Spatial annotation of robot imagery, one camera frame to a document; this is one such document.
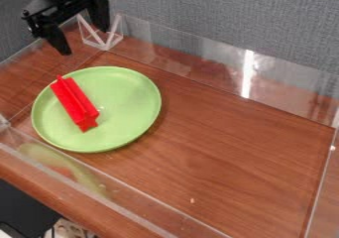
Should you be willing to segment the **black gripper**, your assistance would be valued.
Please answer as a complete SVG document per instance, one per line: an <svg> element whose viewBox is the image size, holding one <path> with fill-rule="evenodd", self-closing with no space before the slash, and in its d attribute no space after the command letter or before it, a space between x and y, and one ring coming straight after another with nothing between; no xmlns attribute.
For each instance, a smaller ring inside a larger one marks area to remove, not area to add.
<svg viewBox="0 0 339 238"><path fill-rule="evenodd" d="M72 16L87 10L95 26L105 33L109 28L108 0L32 0L22 9L21 19L34 37L45 37L62 56L72 50L58 28Z"/></svg>

